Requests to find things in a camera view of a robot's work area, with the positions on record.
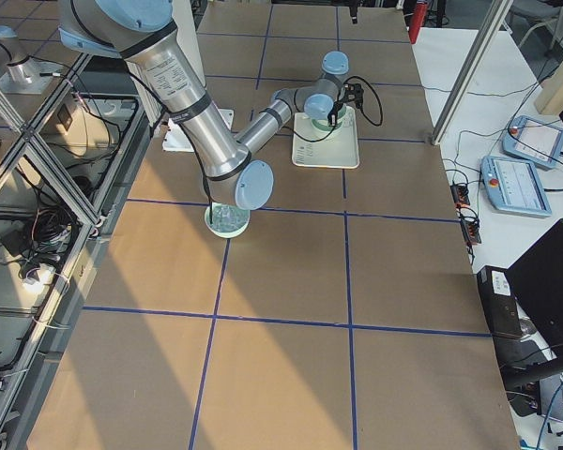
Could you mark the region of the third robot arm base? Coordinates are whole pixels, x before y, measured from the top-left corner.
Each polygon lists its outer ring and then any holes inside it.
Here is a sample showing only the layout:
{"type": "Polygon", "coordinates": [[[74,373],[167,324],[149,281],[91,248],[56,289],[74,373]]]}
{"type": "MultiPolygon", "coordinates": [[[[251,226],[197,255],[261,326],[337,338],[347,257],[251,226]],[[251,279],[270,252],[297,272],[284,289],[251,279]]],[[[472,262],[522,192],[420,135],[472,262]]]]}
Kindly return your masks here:
{"type": "Polygon", "coordinates": [[[0,90],[5,94],[42,94],[54,73],[60,74],[58,63],[37,61],[31,57],[15,31],[0,25],[0,90]]]}

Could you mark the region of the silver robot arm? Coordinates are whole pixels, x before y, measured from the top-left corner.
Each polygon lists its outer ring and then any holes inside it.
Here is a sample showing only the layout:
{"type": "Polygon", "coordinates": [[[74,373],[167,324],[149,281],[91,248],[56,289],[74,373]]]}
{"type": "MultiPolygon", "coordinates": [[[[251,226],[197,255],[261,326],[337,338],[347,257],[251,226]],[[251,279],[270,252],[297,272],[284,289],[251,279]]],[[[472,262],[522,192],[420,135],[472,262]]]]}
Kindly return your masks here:
{"type": "Polygon", "coordinates": [[[169,1],[61,1],[58,6],[65,46],[120,57],[140,69],[188,136],[215,202],[256,210],[268,201],[273,171],[255,155],[284,125],[283,103],[274,102],[233,134],[177,43],[169,1]]]}
{"type": "Polygon", "coordinates": [[[333,135],[341,126],[341,113],[346,104],[355,101],[358,91],[348,82],[349,58],[344,52],[328,52],[321,64],[320,76],[311,84],[276,91],[268,107],[261,110],[253,121],[235,135],[236,140],[255,155],[297,113],[305,114],[311,121],[323,121],[333,135]]]}

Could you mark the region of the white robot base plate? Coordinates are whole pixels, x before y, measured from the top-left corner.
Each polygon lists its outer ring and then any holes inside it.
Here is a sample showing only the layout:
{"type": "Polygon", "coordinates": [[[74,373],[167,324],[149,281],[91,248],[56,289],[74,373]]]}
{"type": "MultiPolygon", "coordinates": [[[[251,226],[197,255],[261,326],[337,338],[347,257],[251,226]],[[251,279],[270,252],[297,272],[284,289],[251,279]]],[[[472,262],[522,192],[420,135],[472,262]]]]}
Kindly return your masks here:
{"type": "MultiPolygon", "coordinates": [[[[228,129],[231,129],[235,112],[232,109],[218,108],[218,112],[225,122],[228,129]]],[[[175,123],[171,118],[167,122],[167,132],[165,134],[162,149],[165,152],[190,152],[195,151],[194,146],[190,143],[198,143],[198,135],[196,133],[188,134],[188,130],[182,128],[179,124],[175,123]]]]}

